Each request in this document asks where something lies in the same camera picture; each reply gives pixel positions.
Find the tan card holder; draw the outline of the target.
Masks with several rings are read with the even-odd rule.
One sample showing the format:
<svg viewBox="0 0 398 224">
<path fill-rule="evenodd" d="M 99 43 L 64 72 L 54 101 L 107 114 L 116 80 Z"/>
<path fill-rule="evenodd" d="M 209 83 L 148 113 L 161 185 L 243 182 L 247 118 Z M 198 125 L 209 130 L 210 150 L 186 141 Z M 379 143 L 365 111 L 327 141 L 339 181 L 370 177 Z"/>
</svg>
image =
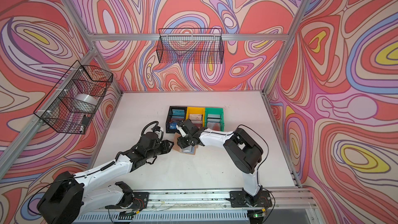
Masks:
<svg viewBox="0 0 398 224">
<path fill-rule="evenodd" d="M 188 155 L 195 155 L 195 146 L 189 145 L 185 148 L 180 147 L 180 152 Z"/>
</svg>

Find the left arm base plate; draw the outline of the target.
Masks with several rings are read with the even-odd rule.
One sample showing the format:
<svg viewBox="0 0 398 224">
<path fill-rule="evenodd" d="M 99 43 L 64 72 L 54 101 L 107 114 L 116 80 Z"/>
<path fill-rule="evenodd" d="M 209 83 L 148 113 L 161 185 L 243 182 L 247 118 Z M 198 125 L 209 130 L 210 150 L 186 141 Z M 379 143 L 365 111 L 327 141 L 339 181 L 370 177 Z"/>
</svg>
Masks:
<svg viewBox="0 0 398 224">
<path fill-rule="evenodd" d="M 147 208 L 149 192 L 133 192 L 125 194 L 121 201 L 116 205 L 105 206 L 106 209 L 132 209 L 142 211 Z"/>
</svg>

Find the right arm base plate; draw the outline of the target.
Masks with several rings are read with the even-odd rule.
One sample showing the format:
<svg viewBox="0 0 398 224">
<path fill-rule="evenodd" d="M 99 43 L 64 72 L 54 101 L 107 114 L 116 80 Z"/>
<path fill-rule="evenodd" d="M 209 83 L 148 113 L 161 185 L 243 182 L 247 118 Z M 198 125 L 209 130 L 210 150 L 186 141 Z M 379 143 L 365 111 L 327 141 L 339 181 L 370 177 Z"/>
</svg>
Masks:
<svg viewBox="0 0 398 224">
<path fill-rule="evenodd" d="M 260 189 L 260 191 L 252 196 L 243 189 L 240 191 L 230 191 L 227 201 L 231 203 L 234 208 L 237 207 L 264 207 L 268 209 L 273 206 L 272 197 L 269 191 Z"/>
</svg>

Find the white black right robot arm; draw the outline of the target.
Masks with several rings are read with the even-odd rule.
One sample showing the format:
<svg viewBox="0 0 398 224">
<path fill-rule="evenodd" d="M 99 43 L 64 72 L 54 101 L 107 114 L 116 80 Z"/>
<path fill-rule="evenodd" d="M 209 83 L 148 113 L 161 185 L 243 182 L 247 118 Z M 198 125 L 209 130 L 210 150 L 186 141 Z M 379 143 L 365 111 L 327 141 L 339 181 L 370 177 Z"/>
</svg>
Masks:
<svg viewBox="0 0 398 224">
<path fill-rule="evenodd" d="M 177 123 L 180 137 L 177 144 L 181 149 L 189 146 L 214 146 L 224 148 L 235 166 L 242 172 L 243 191 L 255 197 L 260 192 L 258 166 L 262 161 L 262 147 L 242 128 L 222 132 L 210 128 L 198 128 L 191 120 Z"/>
</svg>

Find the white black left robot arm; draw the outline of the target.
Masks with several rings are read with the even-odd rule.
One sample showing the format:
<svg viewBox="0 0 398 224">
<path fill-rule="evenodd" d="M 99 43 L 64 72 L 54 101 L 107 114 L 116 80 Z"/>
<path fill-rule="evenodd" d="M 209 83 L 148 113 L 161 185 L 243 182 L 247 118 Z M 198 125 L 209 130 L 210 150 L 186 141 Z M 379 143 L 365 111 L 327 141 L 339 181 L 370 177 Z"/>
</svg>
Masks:
<svg viewBox="0 0 398 224">
<path fill-rule="evenodd" d="M 110 182 L 171 152 L 174 143 L 162 138 L 161 132 L 148 132 L 110 162 L 76 174 L 61 173 L 37 203 L 39 214 L 49 224 L 71 224 L 99 208 L 130 208 L 136 199 L 132 188 L 122 181 Z"/>
</svg>

